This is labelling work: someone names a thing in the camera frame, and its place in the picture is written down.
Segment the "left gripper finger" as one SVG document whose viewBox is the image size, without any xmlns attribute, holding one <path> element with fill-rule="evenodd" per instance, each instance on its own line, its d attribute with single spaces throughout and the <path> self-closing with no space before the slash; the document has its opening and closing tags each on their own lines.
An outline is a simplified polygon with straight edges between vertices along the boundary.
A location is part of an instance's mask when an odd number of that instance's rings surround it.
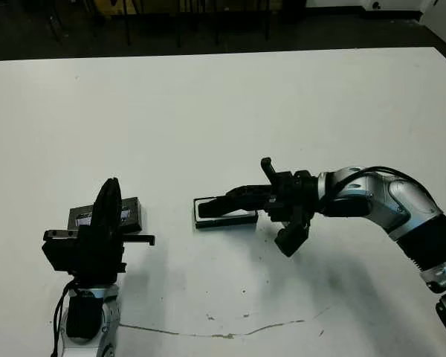
<svg viewBox="0 0 446 357">
<path fill-rule="evenodd" d="M 114 189 L 114 211 L 112 213 L 112 233 L 116 234 L 119 231 L 121 212 L 122 212 L 122 196 L 120 184 L 117 178 L 112 179 Z"/>
<path fill-rule="evenodd" d="M 91 227 L 94 231 L 110 239 L 114 230 L 115 182 L 108 178 L 100 189 L 93 205 Z"/>
</svg>

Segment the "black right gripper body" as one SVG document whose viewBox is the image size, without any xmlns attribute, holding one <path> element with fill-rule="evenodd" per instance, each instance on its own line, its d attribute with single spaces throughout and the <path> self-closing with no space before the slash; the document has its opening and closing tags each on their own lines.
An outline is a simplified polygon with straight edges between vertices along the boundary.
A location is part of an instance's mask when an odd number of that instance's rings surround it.
<svg viewBox="0 0 446 357">
<path fill-rule="evenodd" d="M 308 224 L 319 201 L 318 177 L 307 170 L 276 172 L 269 157 L 261 160 L 261 168 L 271 184 L 264 206 L 271 221 Z"/>
</svg>

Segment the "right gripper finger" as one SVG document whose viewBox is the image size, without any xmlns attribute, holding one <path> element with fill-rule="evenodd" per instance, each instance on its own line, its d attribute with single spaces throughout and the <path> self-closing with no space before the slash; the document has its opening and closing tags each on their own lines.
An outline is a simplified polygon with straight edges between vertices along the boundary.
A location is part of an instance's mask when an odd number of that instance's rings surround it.
<svg viewBox="0 0 446 357">
<path fill-rule="evenodd" d="M 271 200 L 250 200 L 241 203 L 241 209 L 246 211 L 267 211 L 271 204 Z"/>
<path fill-rule="evenodd" d="M 271 191 L 272 186 L 268 184 L 244 185 L 228 191 L 226 196 L 233 199 L 267 199 Z"/>
</svg>

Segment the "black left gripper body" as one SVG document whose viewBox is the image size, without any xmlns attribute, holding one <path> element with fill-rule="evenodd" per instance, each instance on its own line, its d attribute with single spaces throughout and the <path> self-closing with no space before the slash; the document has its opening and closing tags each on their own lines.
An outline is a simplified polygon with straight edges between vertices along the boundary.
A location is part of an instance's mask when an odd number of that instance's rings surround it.
<svg viewBox="0 0 446 357">
<path fill-rule="evenodd" d="M 127 242 L 155 245 L 155 236 L 112 233 L 110 239 L 89 225 L 76 230 L 47 230 L 43 235 L 43 253 L 54 271 L 64 271 L 84 286 L 109 285 L 126 271 L 123 262 Z"/>
</svg>

